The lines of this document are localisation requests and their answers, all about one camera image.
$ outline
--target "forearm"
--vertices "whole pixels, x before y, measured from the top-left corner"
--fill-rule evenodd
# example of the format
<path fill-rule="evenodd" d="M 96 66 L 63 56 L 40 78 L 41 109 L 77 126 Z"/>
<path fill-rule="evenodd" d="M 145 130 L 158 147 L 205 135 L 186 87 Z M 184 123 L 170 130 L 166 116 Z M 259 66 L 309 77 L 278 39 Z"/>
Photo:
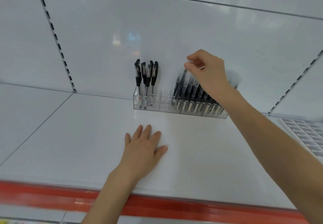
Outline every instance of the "forearm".
<path fill-rule="evenodd" d="M 116 224 L 134 184 L 112 171 L 82 224 Z"/>
<path fill-rule="evenodd" d="M 221 103 L 271 178 L 309 220 L 318 218 L 315 209 L 323 207 L 323 165 L 238 91 Z"/>

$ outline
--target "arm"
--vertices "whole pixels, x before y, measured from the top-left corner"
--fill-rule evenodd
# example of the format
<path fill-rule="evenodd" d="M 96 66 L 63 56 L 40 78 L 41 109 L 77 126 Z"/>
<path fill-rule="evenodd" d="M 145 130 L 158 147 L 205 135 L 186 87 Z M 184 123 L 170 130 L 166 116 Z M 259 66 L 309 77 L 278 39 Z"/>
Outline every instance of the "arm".
<path fill-rule="evenodd" d="M 140 125 L 134 133 L 125 136 L 125 149 L 119 165 L 109 174 L 100 194 L 82 224 L 116 224 L 130 193 L 138 181 L 145 177 L 166 153 L 167 147 L 155 150 L 161 133 L 149 139 L 151 126 L 141 133 Z"/>
<path fill-rule="evenodd" d="M 310 223 L 323 223 L 323 165 L 229 85 L 222 59 L 204 50 L 187 58 L 185 68 L 225 108 L 270 177 Z"/>

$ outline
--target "hand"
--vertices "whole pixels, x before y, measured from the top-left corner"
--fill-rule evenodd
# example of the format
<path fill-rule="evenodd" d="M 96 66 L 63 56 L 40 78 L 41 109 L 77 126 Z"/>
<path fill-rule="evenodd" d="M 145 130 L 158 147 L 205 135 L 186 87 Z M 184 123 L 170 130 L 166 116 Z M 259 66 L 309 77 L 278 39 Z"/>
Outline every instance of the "hand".
<path fill-rule="evenodd" d="M 157 131 L 149 139 L 150 131 L 150 125 L 147 125 L 143 132 L 142 125 L 139 125 L 132 139 L 128 133 L 125 135 L 123 155 L 116 170 L 121 172 L 133 187 L 151 172 L 168 149 L 167 146 L 161 146 L 155 150 L 162 134 Z"/>
<path fill-rule="evenodd" d="M 192 62 L 185 63 L 184 67 L 196 77 L 205 92 L 217 102 L 221 103 L 224 96 L 234 90 L 225 75 L 222 59 L 202 49 L 189 55 L 187 59 Z"/>

